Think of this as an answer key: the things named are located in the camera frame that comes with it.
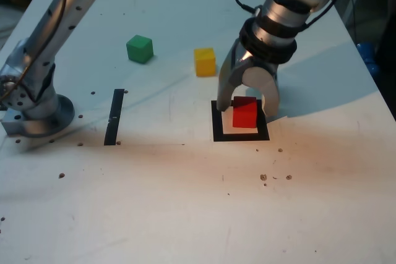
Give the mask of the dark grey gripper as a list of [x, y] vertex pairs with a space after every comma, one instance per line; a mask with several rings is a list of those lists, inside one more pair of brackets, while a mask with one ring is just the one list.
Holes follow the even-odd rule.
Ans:
[[278, 114], [280, 95], [271, 74], [277, 74], [278, 64], [265, 62], [244, 49], [235, 40], [221, 66], [218, 76], [217, 110], [226, 111], [234, 90], [242, 84], [255, 89], [263, 99], [262, 110], [268, 117]]

